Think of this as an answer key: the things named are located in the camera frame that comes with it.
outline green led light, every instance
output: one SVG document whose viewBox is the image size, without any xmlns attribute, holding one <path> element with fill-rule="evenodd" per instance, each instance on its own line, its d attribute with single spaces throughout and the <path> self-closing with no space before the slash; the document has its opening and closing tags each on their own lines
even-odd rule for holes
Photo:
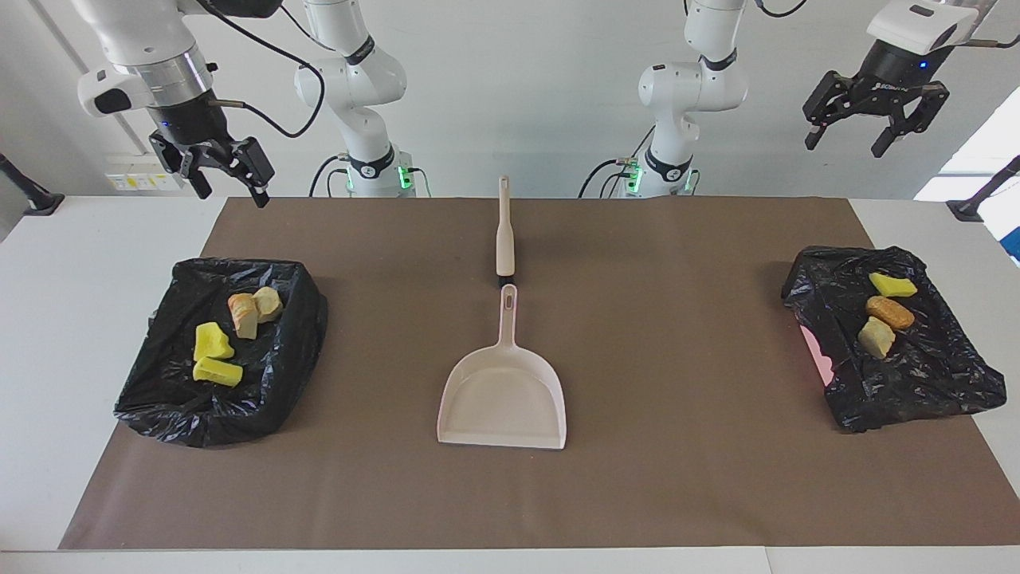
<svg viewBox="0 0 1020 574">
<path fill-rule="evenodd" d="M 397 166 L 397 171 L 400 173 L 400 187 L 403 189 L 410 189 L 413 182 L 411 182 L 410 174 L 407 171 L 407 167 L 403 165 Z"/>
<path fill-rule="evenodd" d="M 634 192 L 636 192 L 638 190 L 641 189 L 641 178 L 644 175 L 645 175 L 645 169 L 642 169 L 640 166 L 634 169 L 634 174 L 633 174 L 633 179 L 634 179 L 633 189 L 634 189 Z"/>
</svg>

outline brown paper mat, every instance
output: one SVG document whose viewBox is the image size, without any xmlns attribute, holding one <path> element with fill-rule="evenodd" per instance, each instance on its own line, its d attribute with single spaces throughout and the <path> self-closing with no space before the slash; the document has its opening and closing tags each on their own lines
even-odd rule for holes
<svg viewBox="0 0 1020 574">
<path fill-rule="evenodd" d="M 558 371 L 562 453 L 441 446 L 450 370 L 496 340 L 495 200 L 232 199 L 205 255 L 298 259 L 322 358 L 275 435 L 118 426 L 61 549 L 1020 543 L 969 417 L 838 432 L 779 300 L 842 199 L 516 200 L 518 338 Z"/>
</svg>

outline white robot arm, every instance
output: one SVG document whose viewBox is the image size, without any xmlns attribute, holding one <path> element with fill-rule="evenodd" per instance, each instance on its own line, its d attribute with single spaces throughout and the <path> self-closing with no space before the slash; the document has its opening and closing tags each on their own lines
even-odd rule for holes
<svg viewBox="0 0 1020 574">
<path fill-rule="evenodd" d="M 267 17 L 283 0 L 211 0 L 227 15 Z M 79 99 L 96 116 L 145 107 L 156 122 L 149 136 L 163 167 L 191 180 L 199 197 L 212 192 L 200 167 L 243 182 L 261 207 L 274 171 L 255 138 L 235 140 L 215 105 L 214 64 L 206 63 L 185 14 L 205 13 L 196 0 L 72 0 L 99 36 L 109 64 L 79 82 Z"/>
<path fill-rule="evenodd" d="M 1006 48 L 972 40 L 997 0 L 892 0 L 875 15 L 868 34 L 875 43 L 853 77 L 828 71 L 804 104 L 812 123 L 805 143 L 815 149 L 832 123 L 856 114 L 888 118 L 888 126 L 871 146 L 881 157 L 894 142 L 922 133 L 935 118 L 949 90 L 932 77 L 960 46 Z M 910 114 L 905 107 L 917 102 Z"/>
<path fill-rule="evenodd" d="M 341 56 L 311 62 L 325 79 L 325 103 L 347 144 L 348 190 L 362 197 L 413 196 L 411 157 L 390 141 L 382 117 L 367 106 L 399 100 L 407 90 L 400 63 L 375 45 L 358 0 L 304 0 L 311 34 Z M 298 69 L 295 86 L 308 105 L 318 83 Z"/>
<path fill-rule="evenodd" d="M 642 74 L 639 94 L 655 114 L 655 136 L 623 197 L 680 193 L 699 136 L 687 113 L 733 109 L 747 98 L 748 75 L 736 59 L 736 31 L 746 3 L 694 0 L 683 33 L 701 54 L 699 61 L 656 64 Z"/>
</svg>

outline yellow foam block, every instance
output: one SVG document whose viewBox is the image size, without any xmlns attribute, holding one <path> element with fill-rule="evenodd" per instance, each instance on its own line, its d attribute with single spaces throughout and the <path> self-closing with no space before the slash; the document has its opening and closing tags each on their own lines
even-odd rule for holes
<svg viewBox="0 0 1020 574">
<path fill-rule="evenodd" d="M 234 357 L 234 348 L 226 333 L 215 323 L 203 323 L 195 328 L 195 361 L 203 357 L 212 359 L 230 359 Z"/>
<path fill-rule="evenodd" d="M 895 278 L 880 272 L 869 273 L 868 278 L 883 298 L 910 298 L 917 294 L 917 285 L 909 278 Z"/>
<path fill-rule="evenodd" d="M 196 381 L 211 381 L 216 384 L 236 387 L 241 382 L 245 370 L 237 365 L 203 357 L 195 363 L 192 376 Z"/>
</svg>

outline garbage bag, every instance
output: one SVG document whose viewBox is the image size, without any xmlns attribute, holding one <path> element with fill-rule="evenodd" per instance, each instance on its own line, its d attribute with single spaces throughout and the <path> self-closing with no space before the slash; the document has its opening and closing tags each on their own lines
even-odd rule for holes
<svg viewBox="0 0 1020 574">
<path fill-rule="evenodd" d="M 978 355 L 925 269 L 924 262 L 899 247 L 815 246 L 797 256 L 782 299 L 832 361 L 825 400 L 844 429 L 864 432 L 1006 403 L 1003 375 Z M 873 271 L 908 277 L 918 289 L 912 298 L 896 299 L 917 321 L 897 332 L 885 360 L 872 357 L 857 341 L 868 320 L 865 304 L 878 295 L 868 278 Z"/>
<path fill-rule="evenodd" d="M 226 300 L 269 285 L 284 314 L 239 340 Z M 206 448 L 274 432 L 291 414 L 318 360 L 327 304 L 303 264 L 262 259 L 195 258 L 173 265 L 172 279 L 128 376 L 114 416 L 139 434 Z M 244 368 L 236 387 L 195 381 L 195 327 L 215 322 Z"/>
</svg>

